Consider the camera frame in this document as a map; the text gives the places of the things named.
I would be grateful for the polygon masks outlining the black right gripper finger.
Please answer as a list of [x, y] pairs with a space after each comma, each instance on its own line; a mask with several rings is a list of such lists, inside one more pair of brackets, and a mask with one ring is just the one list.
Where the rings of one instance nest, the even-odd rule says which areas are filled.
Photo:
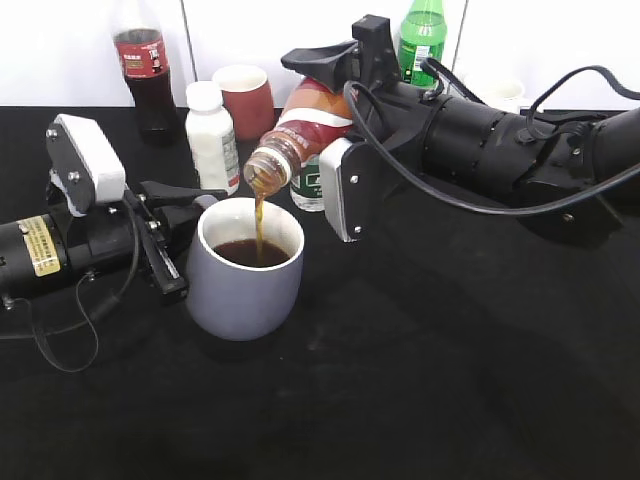
[[319, 48], [296, 48], [280, 59], [282, 66], [339, 93], [347, 81], [360, 79], [359, 43], [355, 40]]

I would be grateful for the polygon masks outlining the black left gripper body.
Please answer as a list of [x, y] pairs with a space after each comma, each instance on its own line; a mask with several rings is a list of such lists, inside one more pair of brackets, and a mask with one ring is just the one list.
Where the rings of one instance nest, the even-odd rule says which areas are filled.
[[140, 191], [126, 188], [121, 201], [95, 206], [76, 218], [63, 195], [51, 182], [47, 186], [47, 214], [66, 277], [78, 280], [88, 273], [128, 270], [123, 285], [107, 296], [104, 305], [121, 301], [140, 271], [151, 278], [165, 302], [175, 303], [187, 295], [188, 281], [173, 257], [189, 246], [200, 206], [195, 199], [188, 206], [149, 208], [144, 200]]

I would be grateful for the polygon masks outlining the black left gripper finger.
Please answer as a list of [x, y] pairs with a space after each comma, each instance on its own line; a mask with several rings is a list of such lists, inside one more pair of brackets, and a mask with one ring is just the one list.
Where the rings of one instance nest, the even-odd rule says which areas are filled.
[[216, 200], [224, 200], [228, 197], [224, 189], [177, 187], [150, 180], [140, 183], [140, 193], [145, 197], [144, 202], [149, 208], [188, 206], [203, 195], [210, 195]]

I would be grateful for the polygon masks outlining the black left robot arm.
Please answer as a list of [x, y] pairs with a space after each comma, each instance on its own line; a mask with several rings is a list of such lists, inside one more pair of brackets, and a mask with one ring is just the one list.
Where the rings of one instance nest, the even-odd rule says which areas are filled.
[[166, 301], [183, 298], [188, 283], [173, 259], [188, 248], [202, 212], [228, 194], [155, 181], [142, 182], [140, 189], [75, 217], [64, 195], [50, 186], [46, 213], [1, 227], [2, 294], [33, 298], [50, 293], [89, 271], [123, 269], [137, 254], [139, 269]]

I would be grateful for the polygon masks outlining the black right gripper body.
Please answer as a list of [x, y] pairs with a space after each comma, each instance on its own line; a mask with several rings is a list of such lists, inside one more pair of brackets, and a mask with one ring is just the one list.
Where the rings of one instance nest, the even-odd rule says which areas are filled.
[[[366, 142], [372, 146], [364, 137], [364, 130], [369, 129], [397, 160], [417, 159], [418, 141], [424, 137], [426, 128], [427, 108], [421, 104], [424, 89], [401, 80], [390, 20], [366, 15], [352, 24], [352, 37], [359, 43], [361, 73], [359, 80], [351, 82], [363, 85], [371, 95], [366, 96], [361, 90], [352, 92], [353, 103], [362, 121], [354, 123], [346, 138], [351, 142]], [[375, 151], [382, 160], [381, 204], [401, 176]]]

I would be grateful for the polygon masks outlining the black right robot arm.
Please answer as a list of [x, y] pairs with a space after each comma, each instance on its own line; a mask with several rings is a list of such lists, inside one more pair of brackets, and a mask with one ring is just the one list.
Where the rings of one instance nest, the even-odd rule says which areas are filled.
[[282, 65], [346, 100], [353, 130], [320, 155], [325, 216], [363, 237], [387, 183], [403, 179], [449, 206], [517, 219], [547, 240], [596, 248], [639, 209], [639, 113], [523, 115], [466, 87], [404, 83], [389, 22], [367, 15], [348, 42], [294, 49]]

